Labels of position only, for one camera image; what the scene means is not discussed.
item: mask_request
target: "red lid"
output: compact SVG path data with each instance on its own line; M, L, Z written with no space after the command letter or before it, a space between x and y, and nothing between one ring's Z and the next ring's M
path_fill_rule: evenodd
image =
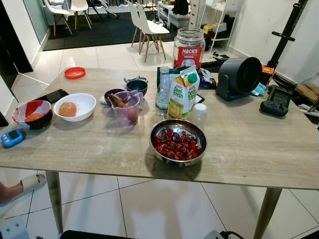
M85 76L85 69L82 67L72 67L70 69L67 69L64 72L64 75L67 79L79 79Z

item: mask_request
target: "black desk fan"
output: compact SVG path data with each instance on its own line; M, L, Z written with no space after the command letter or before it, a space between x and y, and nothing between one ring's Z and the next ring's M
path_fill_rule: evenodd
M228 59L219 69L216 93L227 101L248 96L258 86L261 73L255 57Z

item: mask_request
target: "white wall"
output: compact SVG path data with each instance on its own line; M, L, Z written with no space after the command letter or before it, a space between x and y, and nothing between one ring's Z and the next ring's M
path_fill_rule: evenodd
M15 100L4 80L0 76L0 112L5 116L11 103Z
M24 52L29 62L32 63L39 51L40 43L36 37L24 3L22 0L2 0L2 2Z
M241 0L230 46L263 64L271 59L293 4L298 0ZM309 0L279 59L276 72L294 82L313 76L319 68L319 1Z

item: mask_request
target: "white bowl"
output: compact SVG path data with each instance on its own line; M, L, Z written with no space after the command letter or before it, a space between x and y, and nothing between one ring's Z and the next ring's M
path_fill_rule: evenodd
M76 106L75 116L65 117L65 116L59 115L60 106L64 102L72 102L75 104ZM76 93L76 94L71 94L61 98L58 102L55 103L53 107L53 111L57 116L60 116L62 119L66 121L77 122L77 121L85 120L87 117L89 117L93 113L95 105L96 105L96 99L94 98L94 96L87 93Z

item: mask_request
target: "black cable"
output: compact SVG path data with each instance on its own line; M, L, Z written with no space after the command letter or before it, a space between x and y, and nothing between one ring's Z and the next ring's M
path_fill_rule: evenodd
M221 232L221 233L219 233L219 234L220 234L224 239L229 239L229 236L230 236L231 234L237 236L239 239L244 239L241 235L239 235L239 234L236 233L236 232L232 232L232 231L228 231L228 232L223 231L223 232Z

